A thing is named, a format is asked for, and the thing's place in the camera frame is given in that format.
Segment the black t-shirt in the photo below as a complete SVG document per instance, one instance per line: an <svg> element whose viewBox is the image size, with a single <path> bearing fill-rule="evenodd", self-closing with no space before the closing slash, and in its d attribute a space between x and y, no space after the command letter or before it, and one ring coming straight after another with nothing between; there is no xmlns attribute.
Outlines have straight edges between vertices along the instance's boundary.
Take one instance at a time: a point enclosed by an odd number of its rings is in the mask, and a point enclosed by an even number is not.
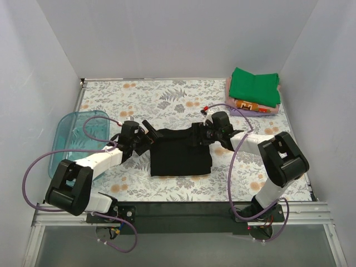
<svg viewBox="0 0 356 267"><path fill-rule="evenodd" d="M151 176L198 176L211 173L208 146L193 146L192 128L160 129L162 136L150 147Z"/></svg>

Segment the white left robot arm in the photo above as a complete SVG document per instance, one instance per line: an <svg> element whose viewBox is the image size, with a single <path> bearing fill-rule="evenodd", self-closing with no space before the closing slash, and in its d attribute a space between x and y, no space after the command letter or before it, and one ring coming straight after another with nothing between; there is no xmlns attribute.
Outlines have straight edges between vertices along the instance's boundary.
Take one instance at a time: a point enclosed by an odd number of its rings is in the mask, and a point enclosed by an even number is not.
<svg viewBox="0 0 356 267"><path fill-rule="evenodd" d="M106 141L100 151L79 160L62 160L46 192L45 202L74 216L83 212L99 212L105 222L118 217L114 198L91 191L92 182L108 169L124 163L135 152L142 155L163 137L146 120L142 124L147 132L135 121L121 124L121 132Z"/></svg>

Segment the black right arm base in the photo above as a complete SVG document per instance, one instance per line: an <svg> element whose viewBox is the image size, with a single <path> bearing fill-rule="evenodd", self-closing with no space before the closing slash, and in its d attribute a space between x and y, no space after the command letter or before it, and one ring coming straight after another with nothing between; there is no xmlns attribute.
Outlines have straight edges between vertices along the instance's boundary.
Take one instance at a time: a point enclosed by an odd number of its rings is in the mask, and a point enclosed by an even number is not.
<svg viewBox="0 0 356 267"><path fill-rule="evenodd" d="M253 217L255 216L253 208L251 205L235 205L234 211L239 214L240 217ZM260 216L251 220L242 220L235 216L232 208L229 208L229 214L232 219L237 223L259 223L260 228L266 228L267 226L272 226L273 223L284 223L285 215L280 204L274 205L268 211L264 212Z"/></svg>

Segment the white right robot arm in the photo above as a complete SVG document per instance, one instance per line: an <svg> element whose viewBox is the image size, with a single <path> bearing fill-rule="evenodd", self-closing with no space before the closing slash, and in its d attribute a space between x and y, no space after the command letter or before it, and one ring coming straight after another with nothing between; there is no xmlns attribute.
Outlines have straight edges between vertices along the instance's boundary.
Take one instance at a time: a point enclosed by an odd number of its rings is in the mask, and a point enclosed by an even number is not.
<svg viewBox="0 0 356 267"><path fill-rule="evenodd" d="M236 130L226 112L205 113L203 122L192 124L192 144L210 145L219 142L232 151L260 156L268 175L264 186L253 196L250 206L234 214L242 220L264 221L286 189L309 170L306 157L288 132L258 135L252 130Z"/></svg>

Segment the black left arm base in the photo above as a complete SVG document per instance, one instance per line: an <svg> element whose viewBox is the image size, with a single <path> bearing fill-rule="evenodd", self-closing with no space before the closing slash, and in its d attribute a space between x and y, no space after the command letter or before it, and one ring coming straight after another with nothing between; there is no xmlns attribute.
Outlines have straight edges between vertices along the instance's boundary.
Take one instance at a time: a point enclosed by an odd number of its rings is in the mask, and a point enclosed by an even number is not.
<svg viewBox="0 0 356 267"><path fill-rule="evenodd" d="M114 205L111 207L105 216L118 217L130 223L135 222L136 207L131 205ZM97 215L87 214L86 223L91 224L104 224L104 223L119 223L114 219L108 219Z"/></svg>

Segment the lavender folded t-shirt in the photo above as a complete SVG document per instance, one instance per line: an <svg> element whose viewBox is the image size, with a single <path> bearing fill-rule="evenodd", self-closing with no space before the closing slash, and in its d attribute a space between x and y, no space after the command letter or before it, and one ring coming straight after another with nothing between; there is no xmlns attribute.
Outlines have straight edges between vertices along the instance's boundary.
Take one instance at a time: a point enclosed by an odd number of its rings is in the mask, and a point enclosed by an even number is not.
<svg viewBox="0 0 356 267"><path fill-rule="evenodd" d="M250 110L244 110L244 109L234 109L234 108L229 108L229 112L231 116L239 116L239 117L261 117L261 116L272 116L274 115L273 113L263 113L263 112L256 112L256 111L250 111Z"/></svg>

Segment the teal plastic bin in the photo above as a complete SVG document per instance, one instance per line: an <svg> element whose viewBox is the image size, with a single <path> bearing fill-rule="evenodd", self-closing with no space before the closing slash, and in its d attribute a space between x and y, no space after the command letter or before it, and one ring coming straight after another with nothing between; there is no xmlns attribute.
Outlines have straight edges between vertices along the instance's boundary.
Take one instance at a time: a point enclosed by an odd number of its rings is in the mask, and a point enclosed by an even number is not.
<svg viewBox="0 0 356 267"><path fill-rule="evenodd" d="M93 116L95 118L86 124L86 131L97 139L106 141L109 139L110 121L107 120L107 113L100 110L69 113L58 123L52 150L69 149L70 151L50 156L48 166L50 177L54 176L58 164L63 159L74 161L90 155L88 152L74 152L74 150L101 150L104 148L106 145L104 142L93 140L83 132L85 121Z"/></svg>

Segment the aluminium frame rail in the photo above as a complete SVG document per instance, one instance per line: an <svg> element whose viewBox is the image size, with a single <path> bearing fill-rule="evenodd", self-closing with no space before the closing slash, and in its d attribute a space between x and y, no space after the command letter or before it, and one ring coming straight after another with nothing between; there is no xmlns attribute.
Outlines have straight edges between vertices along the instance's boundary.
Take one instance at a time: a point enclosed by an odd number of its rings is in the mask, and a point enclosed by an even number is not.
<svg viewBox="0 0 356 267"><path fill-rule="evenodd" d="M227 202L123 202L135 222L36 210L25 266L347 266L324 202L281 203L285 222L235 222Z"/></svg>

